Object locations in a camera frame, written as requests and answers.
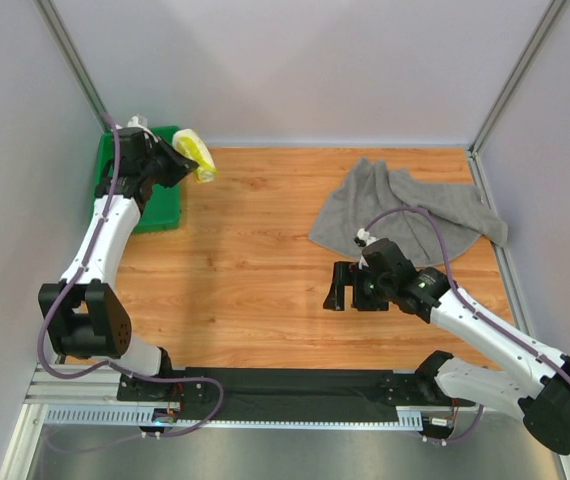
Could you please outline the yellow green patterned towel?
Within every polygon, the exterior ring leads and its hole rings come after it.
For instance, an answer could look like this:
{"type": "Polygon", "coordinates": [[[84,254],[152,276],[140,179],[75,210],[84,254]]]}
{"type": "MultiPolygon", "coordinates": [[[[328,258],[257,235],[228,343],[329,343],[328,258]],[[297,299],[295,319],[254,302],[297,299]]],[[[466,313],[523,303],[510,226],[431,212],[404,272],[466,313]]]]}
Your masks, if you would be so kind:
{"type": "Polygon", "coordinates": [[[198,183],[211,183],[216,179],[217,168],[213,156],[200,136],[192,129],[181,129],[172,137],[173,148],[197,164],[193,174],[198,183]]]}

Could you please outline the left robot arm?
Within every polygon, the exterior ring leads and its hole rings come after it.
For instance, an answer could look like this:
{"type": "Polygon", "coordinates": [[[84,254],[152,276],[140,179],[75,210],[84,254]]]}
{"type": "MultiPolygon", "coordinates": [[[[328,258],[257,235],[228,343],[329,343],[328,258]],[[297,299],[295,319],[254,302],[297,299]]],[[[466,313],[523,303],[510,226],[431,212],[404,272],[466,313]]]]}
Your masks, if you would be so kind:
{"type": "Polygon", "coordinates": [[[129,375],[155,377],[165,355],[134,334],[116,294],[118,267],[154,188],[173,188],[189,175],[210,182],[216,168],[191,129],[165,140],[146,127],[129,124],[114,128],[112,145],[79,250],[60,280],[39,291],[44,325],[38,343],[51,344],[61,356],[92,360],[97,367],[112,365],[129,375]]]}

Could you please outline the grey towel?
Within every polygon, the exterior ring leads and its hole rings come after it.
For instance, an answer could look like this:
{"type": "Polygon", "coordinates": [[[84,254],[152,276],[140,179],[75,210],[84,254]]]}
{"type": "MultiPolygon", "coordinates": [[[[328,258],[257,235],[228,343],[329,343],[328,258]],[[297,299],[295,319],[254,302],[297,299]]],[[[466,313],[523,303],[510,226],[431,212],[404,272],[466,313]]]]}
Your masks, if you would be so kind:
{"type": "Polygon", "coordinates": [[[471,184],[422,182],[405,169],[391,170],[382,160],[359,160],[325,200],[308,239],[336,254],[357,260],[354,241],[366,229],[395,242],[414,265],[436,266],[443,257],[440,233],[451,260],[484,236],[498,246],[508,226],[471,184]]]}

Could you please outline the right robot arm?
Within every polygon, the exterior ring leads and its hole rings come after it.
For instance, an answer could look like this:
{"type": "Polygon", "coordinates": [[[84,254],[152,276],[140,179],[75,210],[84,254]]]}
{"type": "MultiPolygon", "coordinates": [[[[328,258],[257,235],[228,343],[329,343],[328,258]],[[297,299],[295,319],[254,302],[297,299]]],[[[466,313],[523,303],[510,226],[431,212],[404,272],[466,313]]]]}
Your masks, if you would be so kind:
{"type": "Polygon", "coordinates": [[[570,454],[570,354],[540,342],[476,301],[445,272],[417,268],[387,238],[362,245],[359,261],[334,264],[326,310],[345,308],[345,289],[359,311],[395,305],[445,330],[497,365],[487,370],[447,352],[426,360],[445,395],[469,400],[521,421],[540,444],[570,454]]]}

